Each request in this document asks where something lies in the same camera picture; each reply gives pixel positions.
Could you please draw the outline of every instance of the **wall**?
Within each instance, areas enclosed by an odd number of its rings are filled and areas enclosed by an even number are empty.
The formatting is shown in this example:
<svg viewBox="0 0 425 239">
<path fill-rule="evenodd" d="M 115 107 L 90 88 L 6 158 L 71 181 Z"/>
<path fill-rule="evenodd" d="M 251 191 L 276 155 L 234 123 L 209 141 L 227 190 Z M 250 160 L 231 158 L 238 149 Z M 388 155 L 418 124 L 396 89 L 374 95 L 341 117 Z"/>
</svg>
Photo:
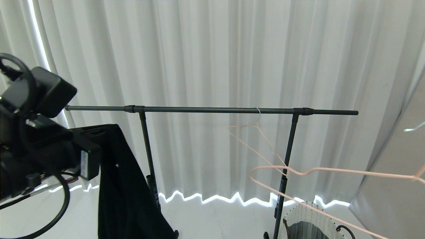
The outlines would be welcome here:
<svg viewBox="0 0 425 239">
<path fill-rule="evenodd" d="M 425 76 L 401 117 L 372 171 L 414 174 L 425 164 L 425 127 L 404 132 L 425 121 Z M 373 232 L 388 238 L 423 238 L 425 235 L 425 187 L 403 179 L 369 177 L 351 211 Z"/>
</svg>

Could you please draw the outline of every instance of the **laundry basket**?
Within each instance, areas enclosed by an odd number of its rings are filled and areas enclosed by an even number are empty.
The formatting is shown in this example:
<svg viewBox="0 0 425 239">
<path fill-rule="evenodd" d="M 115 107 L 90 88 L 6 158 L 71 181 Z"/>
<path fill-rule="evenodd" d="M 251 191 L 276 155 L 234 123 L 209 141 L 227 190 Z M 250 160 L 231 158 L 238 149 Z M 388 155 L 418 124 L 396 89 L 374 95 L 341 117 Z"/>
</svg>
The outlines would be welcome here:
<svg viewBox="0 0 425 239">
<path fill-rule="evenodd" d="M 312 202 L 306 202 L 310 207 L 323 209 Z M 335 222 L 308 207 L 297 204 L 283 218 L 281 239 L 345 239 L 340 232 L 344 228 L 355 239 L 354 234 L 344 225 L 336 226 Z"/>
</svg>

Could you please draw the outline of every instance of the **robotic arm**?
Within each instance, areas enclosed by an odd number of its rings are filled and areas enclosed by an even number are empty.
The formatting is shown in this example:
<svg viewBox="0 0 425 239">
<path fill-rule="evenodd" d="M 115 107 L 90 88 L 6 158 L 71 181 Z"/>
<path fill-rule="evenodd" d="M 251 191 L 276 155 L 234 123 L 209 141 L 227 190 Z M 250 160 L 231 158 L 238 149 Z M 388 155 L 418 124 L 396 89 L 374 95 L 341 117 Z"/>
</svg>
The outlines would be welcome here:
<svg viewBox="0 0 425 239">
<path fill-rule="evenodd" d="M 19 70 L 5 65 L 5 60 Z M 69 182 L 62 174 L 85 180 L 98 175 L 105 137 L 101 126 L 66 129 L 50 119 L 77 93 L 61 77 L 41 67 L 29 70 L 21 60 L 5 53 L 0 53 L 0 70 L 12 81 L 0 96 L 0 203 L 21 195 L 0 209 L 27 198 L 50 176 L 59 180 L 65 193 L 64 204 L 50 223 L 20 237 L 32 239 L 52 228 L 69 205 Z"/>
</svg>

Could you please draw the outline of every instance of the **pink clothes hanger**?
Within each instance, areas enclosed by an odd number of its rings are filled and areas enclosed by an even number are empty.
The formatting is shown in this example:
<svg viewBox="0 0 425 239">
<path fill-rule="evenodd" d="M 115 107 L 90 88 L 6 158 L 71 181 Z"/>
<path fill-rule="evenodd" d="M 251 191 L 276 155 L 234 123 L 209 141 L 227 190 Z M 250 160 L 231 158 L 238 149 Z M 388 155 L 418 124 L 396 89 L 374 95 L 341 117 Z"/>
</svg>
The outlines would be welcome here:
<svg viewBox="0 0 425 239">
<path fill-rule="evenodd" d="M 425 173 L 425 165 L 423 165 L 419 170 L 418 170 L 418 172 L 416 173 L 416 174 L 414 174 L 414 175 L 403 175 L 403 174 L 387 174 L 387 173 L 375 173 L 375 172 L 367 172 L 367 171 L 358 171 L 358 170 L 349 170 L 349 169 L 341 169 L 341 168 L 322 168 L 322 167 L 315 167 L 315 168 L 312 168 L 312 169 L 310 169 L 310 170 L 308 170 L 307 172 L 305 172 L 305 173 L 301 173 L 301 172 L 298 172 L 298 171 L 296 171 L 296 170 L 294 170 L 294 169 L 292 169 L 291 167 L 289 167 L 289 166 L 287 166 L 287 165 L 285 165 L 285 163 L 283 162 L 283 160 L 282 160 L 282 158 L 278 155 L 278 154 L 276 154 L 275 152 L 273 152 L 272 151 L 272 145 L 270 144 L 270 141 L 267 139 L 267 137 L 264 135 L 264 133 L 261 131 L 261 129 L 259 128 L 259 126 L 258 126 L 258 120 L 257 120 L 257 125 L 243 125 L 243 126 L 241 126 L 240 127 L 240 129 L 241 128 L 243 128 L 243 127 L 251 127 L 251 128 L 256 128 L 256 129 L 258 129 L 259 131 L 260 131 L 260 134 L 262 135 L 262 137 L 267 141 L 267 143 L 269 144 L 269 146 L 270 146 L 270 151 L 271 151 L 271 153 L 272 154 L 274 154 L 274 155 L 276 155 L 281 161 L 282 161 L 282 163 L 283 163 L 283 165 L 282 166 L 279 166 L 279 165 L 273 165 L 270 161 L 268 161 L 263 155 L 261 155 L 259 152 L 257 152 L 255 149 L 253 149 L 252 147 L 250 147 L 248 144 L 246 144 L 243 140 L 241 140 L 241 139 L 239 139 L 237 136 L 235 136 L 234 134 L 232 134 L 231 132 L 230 132 L 230 128 L 237 128 L 237 126 L 229 126 L 228 128 L 227 128 L 227 132 L 230 134 L 230 135 L 232 135 L 233 137 L 235 137 L 239 142 L 241 142 L 242 144 L 244 144 L 246 147 L 248 147 L 250 150 L 252 150 L 253 152 L 255 152 L 259 157 L 261 157 L 262 159 L 264 159 L 266 162 L 268 162 L 269 164 L 270 164 L 270 166 L 259 166 L 259 167 L 255 167 L 255 168 L 253 168 L 250 172 L 249 172 L 249 178 L 253 181 L 253 182 L 255 182 L 255 183 L 257 183 L 257 184 L 259 184 L 260 186 L 263 186 L 263 187 L 265 187 L 265 188 L 267 188 L 267 189 L 269 189 L 269 190 L 271 190 L 271 191 L 273 191 L 273 192 L 275 192 L 275 193 L 277 193 L 277 194 L 279 194 L 279 195 L 281 195 L 281 196 L 283 196 L 283 197 L 285 197 L 285 198 L 288 198 L 288 199 L 290 199 L 290 200 L 294 200 L 294 201 L 296 201 L 297 203 L 299 203 L 299 204 L 301 204 L 302 206 L 305 206 L 305 207 L 308 207 L 309 209 L 311 209 L 311 210 L 314 210 L 314 211 L 316 211 L 316 212 L 318 212 L 318 213 L 320 213 L 320 214 L 323 214 L 323 215 L 325 215 L 325 216 L 329 216 L 329 217 L 331 217 L 332 219 L 334 219 L 334 220 L 336 220 L 336 221 L 339 221 L 339 222 L 341 222 L 341 223 L 344 223 L 344 224 L 346 224 L 346 225 L 348 225 L 348 226 L 350 226 L 350 227 L 352 227 L 352 228 L 356 228 L 356 229 L 358 229 L 358 230 L 360 230 L 360 231 L 362 231 L 362 232 L 365 232 L 365 233 L 367 233 L 367 234 L 370 234 L 370 235 L 372 235 L 372 236 L 375 236 L 375 237 L 377 237 L 377 238 L 381 238 L 381 239 L 389 239 L 389 238 L 387 238 L 387 237 L 384 237 L 384 236 L 381 236 L 381 235 L 379 235 L 379 234 L 377 234 L 377 233 L 374 233 L 374 232 L 371 232 L 371 231 L 369 231 L 369 230 L 366 230 L 366 229 L 363 229 L 363 228 L 361 228 L 361 227 L 358 227 L 358 226 L 356 226 L 356 225 L 354 225 L 354 224 L 351 224 L 351 223 L 349 223 L 349 222 L 347 222 L 347 221 L 344 221 L 344 220 L 342 220 L 342 219 L 339 219 L 339 218 L 337 218 L 337 217 L 334 217 L 334 216 L 332 216 L 332 215 L 330 215 L 330 214 L 328 214 L 328 213 L 325 213 L 324 211 L 322 211 L 322 210 L 318 210 L 318 209 L 316 209 L 316 208 L 314 208 L 314 207 L 311 207 L 311 206 L 309 206 L 309 205 L 307 205 L 306 203 L 304 203 L 304 202 L 300 202 L 300 201 L 298 201 L 298 200 L 295 200 L 293 197 L 291 197 L 291 196 L 289 196 L 289 195 L 287 195 L 287 194 L 284 194 L 284 193 L 282 193 L 282 192 L 279 192 L 278 190 L 276 190 L 276 189 L 274 189 L 274 188 L 272 188 L 272 187 L 269 187 L 269 186 L 267 186 L 267 185 L 265 185 L 265 184 L 263 184 L 263 183 L 261 183 L 260 181 L 257 181 L 257 180 L 255 180 L 253 177 L 252 177 L 252 173 L 255 171 L 255 170 L 258 170 L 258 169 L 265 169 L 265 168 L 274 168 L 274 169 L 276 169 L 277 171 L 279 171 L 279 173 L 281 173 L 281 174 L 283 174 L 283 175 L 285 175 L 286 176 L 286 174 L 284 174 L 280 169 L 287 169 L 288 170 L 288 172 L 292 172 L 292 173 L 295 173 L 295 174 L 297 174 L 297 175 L 300 175 L 300 176 L 305 176 L 305 175 L 308 175 L 308 174 L 310 174 L 311 172 L 313 172 L 313 171 L 333 171 L 333 172 L 343 172 L 343 173 L 352 173 L 352 174 L 362 174 L 362 175 L 368 175 L 368 176 L 377 176 L 377 177 L 386 177 L 386 178 L 395 178 L 395 179 L 410 179 L 412 182 L 415 182 L 415 181 L 418 181 L 418 182 L 420 182 L 420 183 L 422 183 L 423 185 L 425 185 L 425 180 L 424 179 L 422 179 L 421 178 L 421 176 Z"/>
</svg>

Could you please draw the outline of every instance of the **horizontal metal rod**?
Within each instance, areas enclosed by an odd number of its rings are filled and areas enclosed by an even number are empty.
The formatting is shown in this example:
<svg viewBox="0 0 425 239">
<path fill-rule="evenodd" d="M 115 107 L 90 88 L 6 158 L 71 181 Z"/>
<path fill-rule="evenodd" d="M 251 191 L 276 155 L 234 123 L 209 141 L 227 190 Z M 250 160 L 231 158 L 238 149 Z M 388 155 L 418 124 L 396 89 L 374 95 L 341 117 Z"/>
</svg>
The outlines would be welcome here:
<svg viewBox="0 0 425 239">
<path fill-rule="evenodd" d="M 315 110 L 310 108 L 218 108 L 218 107 L 162 107 L 162 106 L 71 106 L 65 107 L 67 111 L 125 111 L 129 113 L 140 112 L 181 112 L 181 113 L 235 113 L 235 114 L 332 114 L 332 115 L 358 115 L 358 111 L 347 110 Z"/>
</svg>

